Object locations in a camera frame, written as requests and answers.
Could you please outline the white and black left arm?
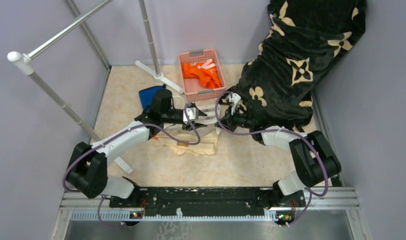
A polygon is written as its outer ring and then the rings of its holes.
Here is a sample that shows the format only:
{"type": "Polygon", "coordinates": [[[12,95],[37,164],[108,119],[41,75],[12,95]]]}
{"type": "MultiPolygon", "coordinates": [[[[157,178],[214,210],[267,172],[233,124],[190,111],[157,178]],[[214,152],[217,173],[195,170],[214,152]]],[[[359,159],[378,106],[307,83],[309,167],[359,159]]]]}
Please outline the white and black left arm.
{"type": "Polygon", "coordinates": [[[184,108],[174,106],[173,93],[158,89],[150,105],[143,109],[127,127],[93,144],[78,143],[72,152],[68,167],[62,177],[67,192],[80,192],[87,198],[113,196],[121,198],[129,207],[140,203],[138,185],[127,177],[110,176],[108,165],[132,147],[165,133],[166,124],[181,125],[183,130],[196,131],[205,126],[201,121],[207,113],[195,103],[188,102],[184,108]]]}

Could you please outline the cream boxer underwear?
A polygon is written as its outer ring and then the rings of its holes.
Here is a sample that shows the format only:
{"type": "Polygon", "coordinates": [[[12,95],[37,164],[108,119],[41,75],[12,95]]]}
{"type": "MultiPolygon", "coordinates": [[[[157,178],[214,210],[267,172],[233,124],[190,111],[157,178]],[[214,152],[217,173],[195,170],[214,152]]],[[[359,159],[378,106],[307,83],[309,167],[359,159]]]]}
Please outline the cream boxer underwear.
{"type": "Polygon", "coordinates": [[[194,133],[182,133],[177,130],[170,130],[168,132],[181,142],[170,138],[162,132],[158,133],[152,139],[157,146],[167,147],[173,150],[177,156],[181,156],[185,153],[189,153],[194,156],[212,156],[216,154],[219,135],[215,130],[201,135],[200,142],[195,145],[190,144],[199,141],[199,138],[194,133]]]}

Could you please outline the white plastic clip hanger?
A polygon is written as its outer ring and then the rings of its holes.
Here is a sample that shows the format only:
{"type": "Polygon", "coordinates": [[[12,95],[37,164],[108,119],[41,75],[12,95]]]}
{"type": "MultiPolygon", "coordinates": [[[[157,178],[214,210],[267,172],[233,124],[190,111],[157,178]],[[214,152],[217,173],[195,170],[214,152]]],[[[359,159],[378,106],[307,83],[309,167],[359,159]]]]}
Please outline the white plastic clip hanger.
{"type": "MultiPolygon", "coordinates": [[[[172,103],[174,103],[174,107],[175,107],[175,103],[181,103],[179,106],[184,107],[186,102],[182,96],[175,95],[175,96],[173,96],[172,103]]],[[[199,116],[196,122],[207,125],[207,126],[212,126],[212,125],[214,126],[214,124],[217,122],[215,113],[217,113],[220,117],[221,106],[220,105],[216,106],[215,104],[210,104],[210,105],[199,106],[198,108],[204,114],[206,114],[206,116],[199,116]]],[[[165,127],[168,127],[171,130],[181,130],[182,131],[182,124],[174,124],[174,125],[172,125],[172,124],[167,123],[167,124],[165,124],[165,127]]],[[[220,127],[214,126],[214,129],[215,129],[216,134],[220,135],[220,133],[221,133],[220,127]]]]}

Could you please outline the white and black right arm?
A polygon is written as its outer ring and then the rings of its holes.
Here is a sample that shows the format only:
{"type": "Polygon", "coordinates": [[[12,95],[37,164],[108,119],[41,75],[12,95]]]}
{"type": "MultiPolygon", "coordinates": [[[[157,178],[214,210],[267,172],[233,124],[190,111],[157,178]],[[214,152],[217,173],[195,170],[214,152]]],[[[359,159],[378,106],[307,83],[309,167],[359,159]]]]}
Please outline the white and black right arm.
{"type": "Polygon", "coordinates": [[[264,145],[291,153],[295,170],[273,184],[272,199],[278,206],[286,206],[294,193],[309,189],[342,171],[341,163],[324,134],[295,132],[269,119],[264,108],[255,100],[240,112],[237,103],[230,105],[223,117],[215,114],[217,126],[236,135],[236,128],[249,130],[252,138],[264,145]]]}

